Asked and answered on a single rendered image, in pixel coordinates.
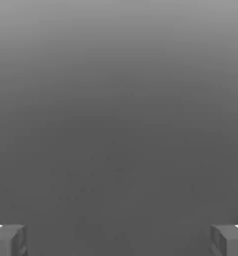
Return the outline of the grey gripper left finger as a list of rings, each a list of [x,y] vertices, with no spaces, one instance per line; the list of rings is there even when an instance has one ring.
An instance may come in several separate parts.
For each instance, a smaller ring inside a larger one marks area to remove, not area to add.
[[[28,256],[26,225],[0,224],[0,256]]]

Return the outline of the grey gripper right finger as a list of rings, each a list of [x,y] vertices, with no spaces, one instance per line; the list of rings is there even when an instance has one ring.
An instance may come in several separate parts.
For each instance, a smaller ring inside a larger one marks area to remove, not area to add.
[[[238,224],[210,227],[210,256],[238,256]]]

